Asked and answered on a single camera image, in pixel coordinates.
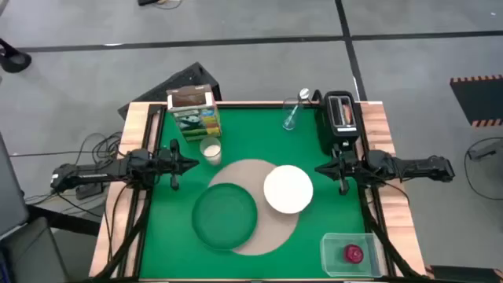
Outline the clear plastic container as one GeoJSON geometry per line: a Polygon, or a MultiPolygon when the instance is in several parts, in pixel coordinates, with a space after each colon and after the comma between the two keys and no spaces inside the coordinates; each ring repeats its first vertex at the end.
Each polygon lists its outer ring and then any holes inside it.
{"type": "Polygon", "coordinates": [[[381,244],[373,233],[326,233],[321,239],[321,266],[330,277],[381,277],[385,263],[381,244]],[[348,244],[360,246],[364,259],[359,264],[344,260],[343,249],[348,244]]]}

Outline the grey floor device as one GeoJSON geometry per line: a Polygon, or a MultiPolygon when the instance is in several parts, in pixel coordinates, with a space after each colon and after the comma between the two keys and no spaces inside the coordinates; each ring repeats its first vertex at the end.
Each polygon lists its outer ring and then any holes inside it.
{"type": "Polygon", "coordinates": [[[481,160],[484,157],[492,156],[503,150],[503,139],[495,141],[492,144],[486,145],[480,149],[469,149],[468,157],[471,160],[481,160]]]}

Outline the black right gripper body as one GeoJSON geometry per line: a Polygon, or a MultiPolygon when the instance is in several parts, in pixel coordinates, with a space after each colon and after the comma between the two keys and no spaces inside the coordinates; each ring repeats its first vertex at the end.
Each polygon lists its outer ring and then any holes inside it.
{"type": "Polygon", "coordinates": [[[345,196],[350,189],[348,177],[353,178],[359,189],[369,187],[368,176],[365,173],[367,168],[367,156],[369,150],[361,145],[359,141],[351,144],[343,141],[336,151],[336,158],[339,161],[340,195],[345,196]]]}

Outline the black plastic crate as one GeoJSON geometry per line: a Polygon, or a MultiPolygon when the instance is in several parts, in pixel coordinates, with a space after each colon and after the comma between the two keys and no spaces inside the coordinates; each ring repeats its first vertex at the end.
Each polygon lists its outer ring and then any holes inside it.
{"type": "Polygon", "coordinates": [[[184,86],[198,86],[204,84],[211,86],[211,90],[216,101],[222,100],[220,86],[217,80],[203,67],[201,63],[195,62],[180,72],[174,73],[167,80],[135,98],[133,102],[166,101],[168,90],[178,89],[184,86]]]}

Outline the black power adapter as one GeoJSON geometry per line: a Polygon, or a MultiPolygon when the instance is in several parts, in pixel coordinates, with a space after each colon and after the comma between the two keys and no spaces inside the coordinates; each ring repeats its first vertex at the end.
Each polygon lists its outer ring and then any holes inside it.
{"type": "Polygon", "coordinates": [[[94,197],[102,194],[107,188],[107,183],[91,183],[78,186],[75,189],[75,197],[77,200],[84,200],[88,197],[94,197]]]}

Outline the panda cereal box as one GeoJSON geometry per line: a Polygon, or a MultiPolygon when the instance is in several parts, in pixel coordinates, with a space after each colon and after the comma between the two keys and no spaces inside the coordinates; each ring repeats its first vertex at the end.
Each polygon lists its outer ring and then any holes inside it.
{"type": "Polygon", "coordinates": [[[222,135],[218,107],[208,84],[168,90],[167,111],[186,141],[222,135]]]}

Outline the red apple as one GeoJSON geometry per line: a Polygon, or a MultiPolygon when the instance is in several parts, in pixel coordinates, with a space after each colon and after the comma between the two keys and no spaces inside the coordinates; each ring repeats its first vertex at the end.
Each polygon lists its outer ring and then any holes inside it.
{"type": "Polygon", "coordinates": [[[359,264],[364,259],[362,248],[356,244],[348,244],[343,249],[344,260],[351,264],[359,264]]]}

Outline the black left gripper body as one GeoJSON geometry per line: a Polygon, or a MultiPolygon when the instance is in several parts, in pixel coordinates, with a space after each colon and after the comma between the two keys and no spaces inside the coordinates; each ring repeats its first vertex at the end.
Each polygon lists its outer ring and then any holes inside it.
{"type": "Polygon", "coordinates": [[[168,147],[159,149],[156,153],[156,183],[164,174],[170,174],[170,186],[174,191],[179,190],[178,173],[180,148],[177,139],[171,139],[168,147]]]}

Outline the black stand base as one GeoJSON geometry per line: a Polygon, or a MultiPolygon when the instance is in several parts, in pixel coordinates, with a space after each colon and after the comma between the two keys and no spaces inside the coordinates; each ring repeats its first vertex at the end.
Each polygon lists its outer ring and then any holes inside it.
{"type": "Polygon", "coordinates": [[[22,72],[31,64],[31,56],[0,38],[0,67],[8,73],[22,72]]]}

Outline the green table mat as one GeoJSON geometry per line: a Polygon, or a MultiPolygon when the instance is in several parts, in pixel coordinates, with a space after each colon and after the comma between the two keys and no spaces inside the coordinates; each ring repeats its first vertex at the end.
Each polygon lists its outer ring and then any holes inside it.
{"type": "Polygon", "coordinates": [[[179,189],[163,175],[153,189],[142,253],[142,279],[325,279],[320,241],[326,233],[361,233],[363,216],[358,193],[351,182],[341,196],[339,183],[315,171],[329,162],[319,145],[314,112],[303,110],[296,128],[282,128],[281,108],[219,109],[222,124],[222,165],[244,159],[275,165],[294,165],[305,171],[314,185],[310,204],[299,216],[290,238],[265,255],[246,256],[216,251],[205,245],[192,228],[196,199],[218,173],[200,153],[197,141],[186,141],[170,114],[166,114],[161,144],[175,138],[181,154],[199,165],[179,177],[179,189]]]}

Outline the beige round placemat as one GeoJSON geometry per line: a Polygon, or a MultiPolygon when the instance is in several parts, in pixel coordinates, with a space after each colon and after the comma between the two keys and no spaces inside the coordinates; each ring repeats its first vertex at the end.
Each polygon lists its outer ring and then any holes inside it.
{"type": "Polygon", "coordinates": [[[277,165],[265,160],[245,159],[233,162],[221,169],[209,182],[209,187],[220,183],[232,183],[249,192],[254,198],[258,216],[254,233],[233,252],[239,255],[258,256],[281,247],[294,233],[299,213],[285,214],[272,208],[266,201],[263,183],[277,165]]]}

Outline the glass of milk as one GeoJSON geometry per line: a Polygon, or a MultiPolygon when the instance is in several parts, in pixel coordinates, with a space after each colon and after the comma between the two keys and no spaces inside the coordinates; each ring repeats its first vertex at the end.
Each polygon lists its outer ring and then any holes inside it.
{"type": "Polygon", "coordinates": [[[211,165],[219,165],[222,160],[221,142],[214,137],[207,137],[200,142],[200,152],[211,165]]]}

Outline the green round plate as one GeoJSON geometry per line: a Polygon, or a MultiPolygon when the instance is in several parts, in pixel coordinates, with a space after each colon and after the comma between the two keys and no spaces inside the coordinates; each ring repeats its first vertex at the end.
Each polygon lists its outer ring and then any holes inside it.
{"type": "Polygon", "coordinates": [[[210,186],[197,198],[192,210],[195,234],[216,250],[233,250],[246,243],[257,222],[255,199],[233,183],[210,186]]]}

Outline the white plastic spoon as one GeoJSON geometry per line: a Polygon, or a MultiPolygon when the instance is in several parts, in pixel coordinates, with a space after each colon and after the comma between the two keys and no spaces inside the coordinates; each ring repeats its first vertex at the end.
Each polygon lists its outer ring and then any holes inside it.
{"type": "Polygon", "coordinates": [[[303,103],[307,101],[310,97],[310,90],[308,88],[303,88],[299,91],[296,105],[294,106],[290,116],[289,116],[289,126],[294,128],[296,126],[296,118],[303,108],[303,103]]]}

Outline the white bowl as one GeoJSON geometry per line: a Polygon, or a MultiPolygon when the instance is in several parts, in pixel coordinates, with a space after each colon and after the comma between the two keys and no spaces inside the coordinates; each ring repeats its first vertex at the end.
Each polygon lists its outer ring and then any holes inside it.
{"type": "Polygon", "coordinates": [[[267,203],[283,214],[297,214],[304,210],[314,195],[309,175],[293,165],[274,168],[263,183],[267,203]]]}

